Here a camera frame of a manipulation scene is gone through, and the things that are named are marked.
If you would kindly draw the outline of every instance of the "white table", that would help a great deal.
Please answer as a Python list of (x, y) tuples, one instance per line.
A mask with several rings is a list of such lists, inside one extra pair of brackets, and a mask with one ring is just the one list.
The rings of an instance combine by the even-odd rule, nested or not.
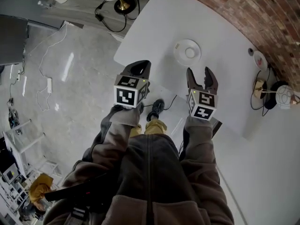
[(189, 38), (201, 48), (202, 57), (192, 66), (203, 84), (208, 66), (218, 83), (214, 117), (245, 136), (257, 113), (250, 95), (258, 69), (248, 48), (254, 46), (233, 25), (197, 0), (150, 0), (118, 48), (114, 60), (124, 66), (137, 60), (152, 63), (150, 80), (186, 99), (187, 67), (173, 56), (176, 41)]

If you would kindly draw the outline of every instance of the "concrete floor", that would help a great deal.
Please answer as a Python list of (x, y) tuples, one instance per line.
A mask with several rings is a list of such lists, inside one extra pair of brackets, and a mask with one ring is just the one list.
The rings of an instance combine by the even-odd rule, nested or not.
[[(40, 145), (26, 152), (29, 162), (40, 156), (57, 162), (61, 170), (67, 173), (73, 164), (82, 157), (84, 151), (91, 146), (100, 131), (100, 122), (113, 106), (113, 85), (115, 77), (123, 70), (123, 66), (113, 60), (119, 42), (110, 34), (91, 27), (83, 29), (67, 26), (66, 38), (51, 47), (45, 56), (41, 70), (44, 75), (52, 78), (52, 94), (48, 99), (50, 110), (42, 112), (37, 105), (36, 93), (47, 86), (38, 66), (48, 46), (59, 42), (65, 36), (66, 27), (42, 42), (53, 32), (30, 27), (29, 39), (26, 43), (25, 74), (21, 81), (11, 87), (11, 95), (15, 100), (15, 108), (19, 113), (20, 122), (32, 120), (30, 129), (25, 132), (30, 138), (44, 132), (45, 138)], [(65, 81), (62, 77), (68, 60), (74, 58)], [(9, 129), (8, 109), (9, 85), (15, 81), (20, 65), (14, 66), (10, 79), (10, 66), (2, 73), (0, 86), (0, 116), (2, 130)], [(24, 78), (27, 76), (25, 94), (23, 93)], [(47, 91), (38, 95), (43, 109), (47, 108)], [(150, 86), (150, 94), (145, 105), (152, 104), (156, 99), (163, 98), (168, 107), (175, 94), (156, 86)], [(144, 128), (146, 115), (151, 107), (146, 107), (141, 116), (140, 124)], [(174, 140), (177, 147), (182, 141), (182, 129), (188, 115), (188, 106), (184, 99), (177, 97), (168, 111), (161, 114), (160, 119), (168, 126), (167, 134)]]

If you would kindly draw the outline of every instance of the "yellow pants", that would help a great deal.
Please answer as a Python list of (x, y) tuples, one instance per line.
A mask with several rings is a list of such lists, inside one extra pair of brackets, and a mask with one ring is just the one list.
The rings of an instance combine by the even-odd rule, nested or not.
[[(148, 135), (148, 134), (165, 134), (166, 131), (167, 131), (167, 126), (161, 120), (153, 119), (146, 124), (145, 134), (146, 135)], [(137, 127), (134, 127), (131, 129), (129, 137), (138, 136), (141, 133), (142, 133), (142, 127), (139, 124), (139, 125), (137, 125)]]

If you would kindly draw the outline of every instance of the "white plate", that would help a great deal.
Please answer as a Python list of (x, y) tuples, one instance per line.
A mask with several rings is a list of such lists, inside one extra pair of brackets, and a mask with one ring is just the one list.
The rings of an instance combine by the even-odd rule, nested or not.
[(268, 62), (264, 55), (260, 51), (255, 51), (253, 53), (253, 59), (256, 64), (256, 66), (262, 70), (263, 72), (267, 71), (268, 69)]
[(184, 66), (195, 65), (201, 58), (199, 45), (190, 39), (178, 41), (174, 46), (175, 59)]

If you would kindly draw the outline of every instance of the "red brick wall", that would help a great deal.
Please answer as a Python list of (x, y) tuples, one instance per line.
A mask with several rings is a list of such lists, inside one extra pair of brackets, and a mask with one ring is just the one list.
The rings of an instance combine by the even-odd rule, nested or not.
[(199, 1), (241, 31), (278, 76), (300, 91), (300, 0)]

